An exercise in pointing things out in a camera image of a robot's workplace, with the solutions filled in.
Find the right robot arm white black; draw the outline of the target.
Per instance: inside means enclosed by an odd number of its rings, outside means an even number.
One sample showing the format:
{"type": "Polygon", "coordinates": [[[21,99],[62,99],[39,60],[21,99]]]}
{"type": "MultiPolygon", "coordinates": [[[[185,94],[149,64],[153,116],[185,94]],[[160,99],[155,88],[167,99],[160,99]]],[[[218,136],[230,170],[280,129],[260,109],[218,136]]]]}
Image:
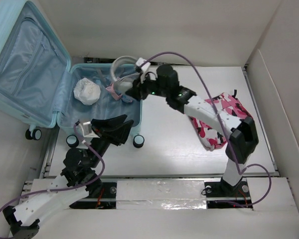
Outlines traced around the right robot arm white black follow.
{"type": "Polygon", "coordinates": [[[206,123],[226,137],[228,162],[219,188],[226,196],[237,192],[243,168],[259,143],[254,119],[241,119],[218,111],[196,92],[180,85],[177,72],[169,65],[159,66],[154,80],[147,75],[147,68],[135,67],[138,77],[132,82],[118,80],[115,75],[116,69],[115,64],[111,65],[110,72],[115,90],[138,101],[146,99],[148,95],[163,97],[172,109],[206,123]]]}

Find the pink camouflage garment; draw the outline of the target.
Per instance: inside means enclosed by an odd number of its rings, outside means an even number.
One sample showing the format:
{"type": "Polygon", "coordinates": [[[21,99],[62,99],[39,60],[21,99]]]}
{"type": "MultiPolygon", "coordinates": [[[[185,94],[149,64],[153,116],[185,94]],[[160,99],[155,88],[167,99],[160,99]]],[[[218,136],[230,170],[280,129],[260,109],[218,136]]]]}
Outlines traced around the pink camouflage garment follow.
{"type": "Polygon", "coordinates": [[[222,148],[227,143],[224,134],[230,136],[231,128],[236,129],[241,120],[251,116],[236,94],[234,90],[206,100],[193,96],[184,106],[184,114],[190,117],[201,143],[210,151],[222,148]]]}

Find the white grey headphones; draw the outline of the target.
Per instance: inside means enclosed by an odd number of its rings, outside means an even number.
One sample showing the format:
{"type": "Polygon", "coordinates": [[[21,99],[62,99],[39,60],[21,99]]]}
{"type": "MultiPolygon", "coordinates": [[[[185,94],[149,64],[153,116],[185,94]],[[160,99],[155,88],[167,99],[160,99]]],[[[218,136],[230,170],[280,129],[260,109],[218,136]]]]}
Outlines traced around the white grey headphones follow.
{"type": "Polygon", "coordinates": [[[132,88],[133,81],[137,79],[139,73],[135,70],[138,58],[133,56],[121,56],[111,65],[110,76],[114,90],[120,94],[132,88]]]}

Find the pink blue cat-ear headphones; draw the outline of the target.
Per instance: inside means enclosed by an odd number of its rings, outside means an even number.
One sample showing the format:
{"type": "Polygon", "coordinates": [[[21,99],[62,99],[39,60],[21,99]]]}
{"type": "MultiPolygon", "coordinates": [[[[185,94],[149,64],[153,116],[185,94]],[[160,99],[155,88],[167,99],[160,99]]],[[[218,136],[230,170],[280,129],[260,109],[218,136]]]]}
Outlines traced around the pink blue cat-ear headphones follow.
{"type": "Polygon", "coordinates": [[[123,95],[121,92],[114,89],[114,83],[111,83],[106,90],[111,94],[111,96],[116,100],[121,100],[125,103],[132,103],[134,100],[133,98],[123,95]]]}

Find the light blue hard-shell suitcase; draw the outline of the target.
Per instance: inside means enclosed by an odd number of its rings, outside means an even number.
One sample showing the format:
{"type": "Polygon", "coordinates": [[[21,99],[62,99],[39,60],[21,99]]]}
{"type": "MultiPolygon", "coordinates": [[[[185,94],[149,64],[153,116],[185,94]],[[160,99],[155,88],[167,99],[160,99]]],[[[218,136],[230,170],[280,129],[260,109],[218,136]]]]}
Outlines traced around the light blue hard-shell suitcase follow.
{"type": "Polygon", "coordinates": [[[141,131],[142,103],[116,101],[106,88],[110,64],[72,64],[71,57],[36,5],[29,0],[0,1],[0,110],[38,128],[60,127],[74,133],[78,120],[109,119],[126,114],[141,131]],[[101,88],[99,100],[86,106],[74,98],[74,87],[88,78],[101,88]]]}

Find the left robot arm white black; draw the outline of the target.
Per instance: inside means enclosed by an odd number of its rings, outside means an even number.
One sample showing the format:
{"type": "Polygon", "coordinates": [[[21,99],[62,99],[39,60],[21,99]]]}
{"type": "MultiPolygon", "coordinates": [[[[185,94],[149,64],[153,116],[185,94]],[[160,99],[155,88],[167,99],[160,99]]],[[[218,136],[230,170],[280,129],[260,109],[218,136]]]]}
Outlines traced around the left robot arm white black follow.
{"type": "Polygon", "coordinates": [[[50,216],[80,199],[101,195],[103,183],[95,168],[101,164],[101,170],[105,170],[103,155],[111,144],[120,146],[127,141],[133,123],[127,115],[74,123],[74,135],[87,148],[67,151],[64,168],[47,189],[29,193],[22,204],[4,207],[2,212],[13,238],[31,239],[50,216]]]}

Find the metal base rail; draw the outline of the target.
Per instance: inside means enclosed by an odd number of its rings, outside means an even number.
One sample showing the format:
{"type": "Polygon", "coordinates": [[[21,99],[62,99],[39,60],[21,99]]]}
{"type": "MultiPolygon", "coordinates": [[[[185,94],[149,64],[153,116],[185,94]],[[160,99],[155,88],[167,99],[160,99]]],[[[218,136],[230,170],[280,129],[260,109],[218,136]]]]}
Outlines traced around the metal base rail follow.
{"type": "MultiPolygon", "coordinates": [[[[65,177],[58,176],[43,192],[33,192],[17,205],[23,213],[47,213],[67,209],[75,202],[96,202],[89,198],[87,186],[66,188],[65,177]]],[[[207,209],[207,196],[203,191],[215,192],[203,180],[120,180],[117,182],[115,202],[117,209],[125,210],[195,210],[207,209]]]]}

